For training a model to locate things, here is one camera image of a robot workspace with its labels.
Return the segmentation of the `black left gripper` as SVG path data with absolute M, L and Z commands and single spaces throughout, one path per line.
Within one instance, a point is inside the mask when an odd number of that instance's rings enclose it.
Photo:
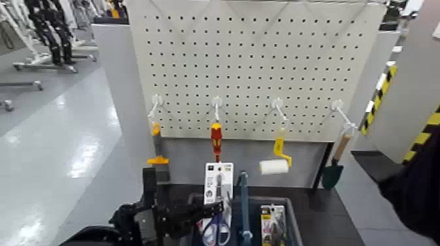
M 166 236 L 173 239 L 186 236 L 200 220 L 212 218 L 223 211 L 222 201 L 204 205 L 155 206 L 153 215 L 157 240 L 163 240 Z

